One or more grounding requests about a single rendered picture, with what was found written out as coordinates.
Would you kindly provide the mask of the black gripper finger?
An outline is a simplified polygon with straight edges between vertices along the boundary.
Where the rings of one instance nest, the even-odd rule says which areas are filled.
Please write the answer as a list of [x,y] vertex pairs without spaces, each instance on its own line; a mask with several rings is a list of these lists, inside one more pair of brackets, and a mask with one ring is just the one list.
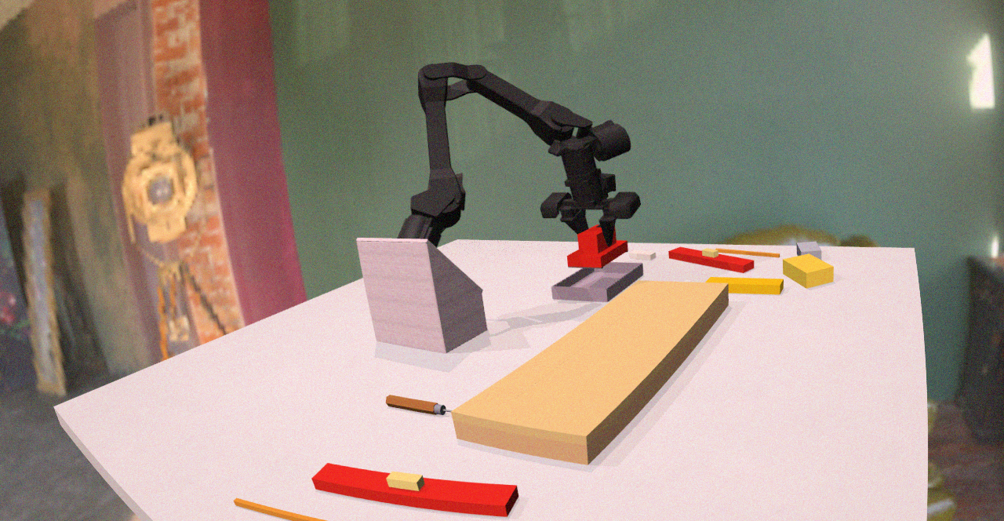
[[602,216],[600,217],[599,223],[602,233],[605,236],[607,246],[610,248],[613,241],[614,227],[616,227],[616,218]]
[[560,221],[571,227],[575,231],[575,234],[581,234],[582,231],[588,229],[586,213],[587,210],[580,210],[574,217],[562,217]]

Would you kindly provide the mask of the awl with brown wooden handle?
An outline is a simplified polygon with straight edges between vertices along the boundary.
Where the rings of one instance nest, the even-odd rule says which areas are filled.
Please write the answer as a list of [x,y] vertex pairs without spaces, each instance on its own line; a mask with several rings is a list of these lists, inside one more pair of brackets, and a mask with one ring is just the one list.
[[415,413],[444,415],[452,411],[447,410],[445,404],[425,402],[419,399],[407,399],[406,397],[396,395],[388,395],[386,404],[390,407],[395,407],[395,409],[411,410],[415,411]]

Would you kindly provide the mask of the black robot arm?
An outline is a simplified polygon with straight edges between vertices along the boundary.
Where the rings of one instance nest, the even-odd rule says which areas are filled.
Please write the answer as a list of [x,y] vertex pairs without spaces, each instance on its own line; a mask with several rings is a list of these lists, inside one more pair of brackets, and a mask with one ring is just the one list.
[[[448,85],[452,77],[462,80]],[[562,156],[568,177],[581,177],[595,170],[593,157],[605,162],[631,149],[623,126],[607,120],[592,127],[591,120],[553,100],[533,98],[481,64],[426,64],[417,72],[417,92],[426,114],[429,191],[411,197],[412,216],[404,221],[397,239],[427,239],[437,248],[442,232],[452,227],[460,219],[461,210],[465,210],[464,174],[455,174],[449,163],[446,100],[478,93],[505,107],[550,145],[550,154]],[[573,137],[574,127],[578,128],[577,137]]]

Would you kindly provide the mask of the tan wooden floor panel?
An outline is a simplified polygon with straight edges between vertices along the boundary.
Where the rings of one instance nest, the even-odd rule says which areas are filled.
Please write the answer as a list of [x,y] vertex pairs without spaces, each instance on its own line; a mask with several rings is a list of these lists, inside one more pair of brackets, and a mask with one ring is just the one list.
[[452,410],[457,439],[587,465],[673,377],[729,305],[728,282],[635,282]]

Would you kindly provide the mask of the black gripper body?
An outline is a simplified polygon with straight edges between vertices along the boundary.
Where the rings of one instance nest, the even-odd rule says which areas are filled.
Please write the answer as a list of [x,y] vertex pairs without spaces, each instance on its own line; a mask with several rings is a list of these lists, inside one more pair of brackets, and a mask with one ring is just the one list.
[[541,204],[543,218],[574,217],[580,210],[602,209],[605,217],[632,218],[632,214],[641,206],[641,199],[632,191],[618,192],[616,197],[605,199],[600,186],[600,169],[581,175],[568,177],[566,186],[570,186],[573,195],[568,192],[552,193]]

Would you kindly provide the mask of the thin orange rod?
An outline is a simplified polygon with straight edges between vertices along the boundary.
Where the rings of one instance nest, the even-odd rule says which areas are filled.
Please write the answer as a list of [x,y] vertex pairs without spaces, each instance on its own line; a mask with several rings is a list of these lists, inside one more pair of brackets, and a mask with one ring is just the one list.
[[254,510],[256,512],[262,512],[270,516],[276,516],[283,519],[289,519],[291,521],[326,521],[324,519],[312,518],[309,516],[302,516],[295,514],[293,512],[282,511],[280,509],[274,509],[272,507],[267,507],[266,505],[260,505],[249,501],[244,501],[242,499],[236,498],[235,505],[248,510]]
[[767,253],[767,252],[751,252],[750,250],[731,250],[731,249],[716,249],[718,253],[732,253],[733,255],[753,255],[760,257],[780,257],[778,253]]

